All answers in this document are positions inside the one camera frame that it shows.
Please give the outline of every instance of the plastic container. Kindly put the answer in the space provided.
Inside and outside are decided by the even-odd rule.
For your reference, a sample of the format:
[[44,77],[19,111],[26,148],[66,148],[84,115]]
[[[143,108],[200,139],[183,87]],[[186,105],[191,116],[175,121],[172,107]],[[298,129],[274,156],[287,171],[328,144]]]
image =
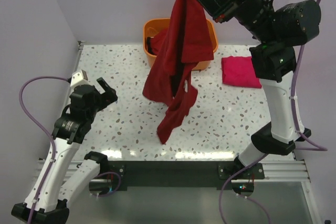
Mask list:
[[[218,40],[217,36],[215,33],[215,28],[214,25],[210,20],[206,20],[209,28],[209,34],[212,42],[212,47],[214,49],[214,53],[217,51],[218,48]],[[148,37],[154,37],[156,34],[158,34],[161,30],[166,29],[169,27],[169,22],[170,18],[157,18],[157,19],[152,19],[148,21],[144,26],[143,26],[143,50],[145,51],[148,59],[149,66],[152,67],[156,55],[152,55],[147,51],[147,43],[146,39]],[[206,69],[210,64],[210,61],[202,61],[197,64],[197,66],[193,70],[204,70]]]

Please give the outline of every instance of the red cloth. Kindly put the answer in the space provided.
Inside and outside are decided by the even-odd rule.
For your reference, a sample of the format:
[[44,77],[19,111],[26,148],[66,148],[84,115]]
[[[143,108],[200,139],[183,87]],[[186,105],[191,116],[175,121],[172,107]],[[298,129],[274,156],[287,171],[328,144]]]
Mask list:
[[162,47],[162,44],[164,42],[164,39],[167,35],[167,32],[168,32],[168,29],[163,29],[153,38],[149,38],[149,43],[147,46],[148,46],[148,50],[150,50],[152,54],[158,55],[160,48]]
[[197,0],[176,0],[165,40],[143,89],[146,98],[169,106],[157,128],[162,144],[196,102],[197,89],[191,86],[192,69],[200,61],[213,59],[203,7]]
[[222,58],[223,83],[231,86],[261,89],[254,73],[252,57]]

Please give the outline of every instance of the white spotted table surface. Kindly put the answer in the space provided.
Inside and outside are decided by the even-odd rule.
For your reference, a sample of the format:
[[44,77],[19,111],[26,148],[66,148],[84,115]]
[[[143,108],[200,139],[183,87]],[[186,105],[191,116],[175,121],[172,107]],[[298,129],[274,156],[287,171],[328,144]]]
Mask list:
[[[73,160],[90,151],[109,160],[229,161],[250,143],[250,136],[270,121],[262,89],[238,88],[222,83],[221,58],[250,56],[248,46],[220,45],[215,59],[203,71],[193,71],[198,98],[183,124],[162,145],[156,128],[166,105],[142,95],[150,67],[142,45],[86,45],[79,69],[102,92],[103,77],[117,91],[118,102],[96,116],[91,131]],[[293,155],[269,155],[269,161],[292,161]]]

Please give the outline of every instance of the gray floor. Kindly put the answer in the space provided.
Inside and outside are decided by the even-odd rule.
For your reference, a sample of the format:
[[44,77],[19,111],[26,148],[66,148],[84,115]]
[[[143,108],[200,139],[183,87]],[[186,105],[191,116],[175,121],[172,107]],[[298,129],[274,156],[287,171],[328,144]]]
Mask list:
[[[84,191],[67,224],[220,224],[219,191],[212,188],[129,188],[96,200]],[[272,224],[311,224],[301,183],[259,183],[252,195],[266,207]],[[226,191],[223,210],[229,224],[267,224],[263,211]]]

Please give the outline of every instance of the white tag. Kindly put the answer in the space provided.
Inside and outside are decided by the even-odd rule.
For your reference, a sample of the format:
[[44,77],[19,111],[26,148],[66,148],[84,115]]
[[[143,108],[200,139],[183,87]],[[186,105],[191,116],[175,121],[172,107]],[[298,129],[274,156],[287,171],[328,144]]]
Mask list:
[[184,91],[188,93],[188,81],[184,81]]

